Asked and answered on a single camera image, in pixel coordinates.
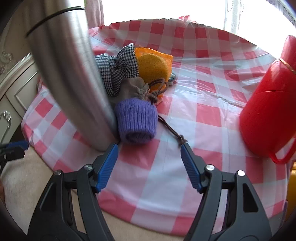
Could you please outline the purple knitted cup sleeve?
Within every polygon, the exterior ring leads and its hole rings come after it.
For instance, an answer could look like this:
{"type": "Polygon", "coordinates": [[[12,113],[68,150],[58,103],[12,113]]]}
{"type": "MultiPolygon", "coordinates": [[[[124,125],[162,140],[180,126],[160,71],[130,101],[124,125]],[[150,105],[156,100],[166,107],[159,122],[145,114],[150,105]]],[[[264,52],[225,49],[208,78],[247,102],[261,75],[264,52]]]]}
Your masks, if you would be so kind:
{"type": "Polygon", "coordinates": [[[129,98],[115,105],[118,132],[129,144],[146,144],[156,135],[158,112],[155,105],[138,98],[129,98]]]}

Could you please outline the white carved cabinet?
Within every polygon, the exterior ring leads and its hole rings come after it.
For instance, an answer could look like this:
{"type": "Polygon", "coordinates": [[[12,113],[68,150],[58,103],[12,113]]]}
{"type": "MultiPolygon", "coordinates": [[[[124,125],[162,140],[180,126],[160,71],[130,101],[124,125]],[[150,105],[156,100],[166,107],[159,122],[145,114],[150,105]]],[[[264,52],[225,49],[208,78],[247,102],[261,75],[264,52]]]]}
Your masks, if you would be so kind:
{"type": "Polygon", "coordinates": [[[11,140],[37,94],[39,72],[17,10],[1,33],[1,143],[11,140]]]}

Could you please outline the red white checkered tablecloth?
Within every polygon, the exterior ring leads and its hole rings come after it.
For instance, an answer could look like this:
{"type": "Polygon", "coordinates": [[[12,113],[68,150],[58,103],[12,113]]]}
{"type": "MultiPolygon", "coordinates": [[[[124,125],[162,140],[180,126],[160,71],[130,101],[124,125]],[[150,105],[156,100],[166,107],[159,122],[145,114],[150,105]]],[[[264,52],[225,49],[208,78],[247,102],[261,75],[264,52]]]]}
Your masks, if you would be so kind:
{"type": "MultiPolygon", "coordinates": [[[[172,55],[177,80],[164,93],[158,113],[206,163],[224,172],[245,171],[268,217],[283,211],[289,166],[253,156],[238,128],[241,110],[274,61],[271,54],[231,33],[181,20],[113,23],[92,28],[89,35],[97,55],[116,55],[129,43],[172,55]]],[[[98,201],[129,223],[184,236],[201,198],[176,139],[158,124],[149,143],[120,146],[98,201]]]]}

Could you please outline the red plastic thermos jug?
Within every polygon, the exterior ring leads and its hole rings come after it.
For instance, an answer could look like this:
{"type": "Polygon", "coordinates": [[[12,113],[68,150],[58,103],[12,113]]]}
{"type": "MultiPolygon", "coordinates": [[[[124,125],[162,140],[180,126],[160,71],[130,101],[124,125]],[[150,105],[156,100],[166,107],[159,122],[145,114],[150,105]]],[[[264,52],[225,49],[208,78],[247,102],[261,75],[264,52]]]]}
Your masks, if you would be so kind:
{"type": "Polygon", "coordinates": [[[295,137],[295,36],[289,35],[281,56],[268,68],[239,116],[239,130],[248,149],[276,164],[286,164],[295,153],[276,153],[295,137]]]}

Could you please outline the silver steel thermos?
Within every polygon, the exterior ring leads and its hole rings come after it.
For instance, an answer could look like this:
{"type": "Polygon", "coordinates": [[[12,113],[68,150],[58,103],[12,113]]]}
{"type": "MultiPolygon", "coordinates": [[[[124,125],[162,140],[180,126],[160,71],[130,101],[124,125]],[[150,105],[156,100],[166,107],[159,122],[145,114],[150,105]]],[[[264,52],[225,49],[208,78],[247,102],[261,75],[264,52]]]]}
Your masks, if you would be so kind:
{"type": "Polygon", "coordinates": [[[93,148],[117,142],[117,122],[91,49],[83,1],[28,1],[26,38],[43,81],[93,148]]]}

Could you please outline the orange felt cloth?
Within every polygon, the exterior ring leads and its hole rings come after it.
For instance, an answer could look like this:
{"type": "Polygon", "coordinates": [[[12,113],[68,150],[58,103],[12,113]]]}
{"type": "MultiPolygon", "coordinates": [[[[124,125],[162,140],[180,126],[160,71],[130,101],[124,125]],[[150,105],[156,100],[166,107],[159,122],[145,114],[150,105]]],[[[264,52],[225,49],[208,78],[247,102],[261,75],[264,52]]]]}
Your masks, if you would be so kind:
{"type": "Polygon", "coordinates": [[[147,99],[158,105],[169,87],[173,56],[154,49],[135,48],[139,77],[148,85],[147,99]]]}

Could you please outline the grey blue small sock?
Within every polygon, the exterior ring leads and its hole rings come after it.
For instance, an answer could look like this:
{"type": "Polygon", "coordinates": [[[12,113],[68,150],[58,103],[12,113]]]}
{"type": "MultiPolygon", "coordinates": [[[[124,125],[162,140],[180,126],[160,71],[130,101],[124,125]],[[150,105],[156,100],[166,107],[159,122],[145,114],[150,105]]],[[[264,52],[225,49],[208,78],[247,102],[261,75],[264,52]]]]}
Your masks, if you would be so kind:
{"type": "Polygon", "coordinates": [[[175,75],[175,73],[171,73],[169,79],[168,79],[168,86],[173,86],[176,83],[177,80],[177,76],[175,75]]]}

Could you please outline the orange round sponge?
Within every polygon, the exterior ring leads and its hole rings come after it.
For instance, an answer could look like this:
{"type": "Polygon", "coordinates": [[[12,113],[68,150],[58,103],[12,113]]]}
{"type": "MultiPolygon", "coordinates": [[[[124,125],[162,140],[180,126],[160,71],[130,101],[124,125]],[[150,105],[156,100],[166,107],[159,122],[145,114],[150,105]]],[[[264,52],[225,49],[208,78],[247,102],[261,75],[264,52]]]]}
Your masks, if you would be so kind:
{"type": "Polygon", "coordinates": [[[137,58],[139,77],[145,83],[163,79],[168,81],[171,75],[173,56],[165,54],[159,56],[152,53],[143,54],[137,58]]]}

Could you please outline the pink curtain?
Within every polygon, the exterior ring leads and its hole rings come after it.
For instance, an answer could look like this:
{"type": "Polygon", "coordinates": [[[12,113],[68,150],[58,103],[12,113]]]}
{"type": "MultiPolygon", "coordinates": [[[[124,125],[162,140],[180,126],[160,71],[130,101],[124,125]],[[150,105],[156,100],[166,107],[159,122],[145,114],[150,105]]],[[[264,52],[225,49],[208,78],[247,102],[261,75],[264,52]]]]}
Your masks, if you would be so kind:
{"type": "Polygon", "coordinates": [[[84,3],[88,27],[91,29],[104,25],[102,0],[85,0],[84,3]]]}

